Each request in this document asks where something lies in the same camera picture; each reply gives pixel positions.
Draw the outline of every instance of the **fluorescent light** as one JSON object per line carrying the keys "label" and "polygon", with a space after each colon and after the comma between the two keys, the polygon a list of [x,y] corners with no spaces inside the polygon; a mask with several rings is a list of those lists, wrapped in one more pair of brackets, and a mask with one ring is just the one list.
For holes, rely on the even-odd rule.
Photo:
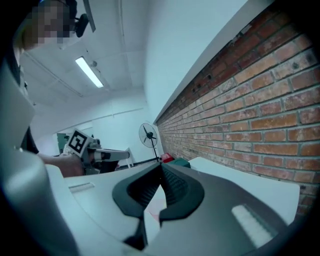
{"label": "fluorescent light", "polygon": [[96,87],[100,88],[104,86],[101,83],[101,81],[98,79],[98,77],[95,75],[95,73],[91,70],[91,68],[85,61],[84,57],[80,57],[76,59],[75,62],[79,65],[82,71],[88,76],[88,78],[90,78],[90,80],[95,84]]}

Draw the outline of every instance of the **red object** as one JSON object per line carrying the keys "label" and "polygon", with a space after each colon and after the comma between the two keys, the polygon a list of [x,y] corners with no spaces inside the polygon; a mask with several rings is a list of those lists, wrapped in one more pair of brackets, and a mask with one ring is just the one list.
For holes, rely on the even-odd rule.
{"label": "red object", "polygon": [[168,163],[174,160],[174,158],[169,153],[162,154],[161,158],[164,163]]}

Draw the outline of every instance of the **person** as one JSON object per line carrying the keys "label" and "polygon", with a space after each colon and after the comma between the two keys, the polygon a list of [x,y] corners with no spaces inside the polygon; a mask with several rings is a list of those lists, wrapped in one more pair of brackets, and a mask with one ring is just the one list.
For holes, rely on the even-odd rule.
{"label": "person", "polygon": [[64,136],[64,139],[65,139],[65,144],[64,144],[64,147],[63,147],[62,155],[63,156],[68,156],[68,155],[72,154],[70,147],[68,147],[69,136],[68,135]]}
{"label": "person", "polygon": [[[44,0],[32,10],[21,29],[17,31],[5,58],[26,97],[27,84],[22,77],[21,55],[26,51],[43,46],[52,39],[67,37],[75,26],[76,14],[76,0]],[[37,154],[45,164],[59,167],[64,177],[84,174],[81,159],[75,154],[57,157],[41,154],[33,140],[30,128],[24,136],[21,148]]]}

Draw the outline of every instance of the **white ceiling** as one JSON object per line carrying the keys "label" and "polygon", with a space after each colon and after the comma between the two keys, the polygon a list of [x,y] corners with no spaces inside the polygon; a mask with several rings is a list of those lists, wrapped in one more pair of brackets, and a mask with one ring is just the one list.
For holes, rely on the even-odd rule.
{"label": "white ceiling", "polygon": [[[72,104],[93,95],[143,87],[149,0],[90,0],[96,26],[88,24],[80,41],[59,49],[56,43],[22,55],[20,64],[29,98],[43,115],[57,105]],[[78,0],[78,14],[85,12]],[[97,88],[75,60],[84,56],[104,87]]]}

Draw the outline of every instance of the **fan stand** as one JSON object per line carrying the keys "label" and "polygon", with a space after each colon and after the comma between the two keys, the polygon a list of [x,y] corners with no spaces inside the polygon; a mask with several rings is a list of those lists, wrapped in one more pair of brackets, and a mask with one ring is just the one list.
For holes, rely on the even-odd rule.
{"label": "fan stand", "polygon": [[157,156],[157,153],[156,153],[156,150],[155,150],[154,141],[152,140],[152,138],[151,138],[151,143],[152,143],[152,148],[153,148],[153,151],[154,151],[154,154],[155,154],[156,161],[159,163],[158,156]]}

